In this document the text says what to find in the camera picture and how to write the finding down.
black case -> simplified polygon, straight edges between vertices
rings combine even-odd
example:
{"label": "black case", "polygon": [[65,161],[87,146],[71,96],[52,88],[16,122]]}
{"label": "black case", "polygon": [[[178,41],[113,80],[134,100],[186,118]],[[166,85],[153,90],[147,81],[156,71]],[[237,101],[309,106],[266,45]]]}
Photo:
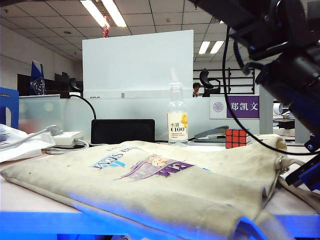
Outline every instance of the black case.
{"label": "black case", "polygon": [[92,144],[119,144],[140,140],[155,142],[153,119],[94,119],[91,122]]}

purple sign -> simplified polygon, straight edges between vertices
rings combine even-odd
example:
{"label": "purple sign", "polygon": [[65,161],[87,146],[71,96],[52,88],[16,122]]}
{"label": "purple sign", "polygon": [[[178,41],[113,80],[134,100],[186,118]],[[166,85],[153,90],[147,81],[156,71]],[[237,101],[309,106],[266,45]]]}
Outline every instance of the purple sign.
{"label": "purple sign", "polygon": [[[258,119],[259,118],[259,96],[228,96],[230,107],[238,118]],[[232,118],[229,109],[227,118]]]}

drop ceiling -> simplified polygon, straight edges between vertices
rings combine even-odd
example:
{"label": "drop ceiling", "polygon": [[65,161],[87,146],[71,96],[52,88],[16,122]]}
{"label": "drop ceiling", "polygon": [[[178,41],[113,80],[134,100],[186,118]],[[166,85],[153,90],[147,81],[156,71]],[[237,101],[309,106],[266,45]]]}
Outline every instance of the drop ceiling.
{"label": "drop ceiling", "polygon": [[[307,2],[302,0],[304,9]],[[193,61],[220,62],[224,45],[216,54],[198,54],[202,41],[224,40],[226,25],[188,0],[114,0],[127,27],[111,26],[110,37],[194,31]],[[79,0],[22,1],[1,8],[0,24],[71,59],[82,61],[82,40],[103,37],[100,27]],[[247,50],[240,48],[244,59]],[[235,61],[231,47],[227,60]]]}

fluorescent light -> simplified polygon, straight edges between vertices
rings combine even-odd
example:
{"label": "fluorescent light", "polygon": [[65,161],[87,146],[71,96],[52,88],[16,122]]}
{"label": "fluorescent light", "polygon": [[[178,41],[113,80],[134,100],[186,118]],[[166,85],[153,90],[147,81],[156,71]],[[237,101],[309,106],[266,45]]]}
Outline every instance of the fluorescent light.
{"label": "fluorescent light", "polygon": [[213,48],[211,49],[211,54],[216,54],[219,49],[221,48],[222,44],[224,44],[225,41],[216,41]]}
{"label": "fluorescent light", "polygon": [[81,0],[80,2],[101,27],[104,27],[105,25],[107,25],[107,27],[110,27],[105,17],[102,16],[101,12],[98,10],[96,5],[94,5],[94,3],[91,0]]}
{"label": "fluorescent light", "polygon": [[113,21],[118,27],[126,27],[126,23],[113,0],[102,0],[103,5],[108,10]]}
{"label": "fluorescent light", "polygon": [[210,44],[209,41],[203,41],[199,49],[199,54],[205,54],[207,51],[207,48],[209,47],[209,44]]}

white paper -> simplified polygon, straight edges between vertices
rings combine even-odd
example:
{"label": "white paper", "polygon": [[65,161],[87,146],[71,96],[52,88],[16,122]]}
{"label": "white paper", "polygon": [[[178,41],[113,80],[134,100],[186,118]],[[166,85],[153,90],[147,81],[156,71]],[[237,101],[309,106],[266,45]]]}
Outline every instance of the white paper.
{"label": "white paper", "polygon": [[[0,142],[0,144],[15,143],[27,136],[23,131],[5,126],[5,130],[10,133],[8,140]],[[0,149],[0,163],[5,161],[14,161],[25,158],[33,158],[42,154],[42,149],[46,149],[55,145],[54,139],[45,133],[35,136],[22,144],[13,148]]]}

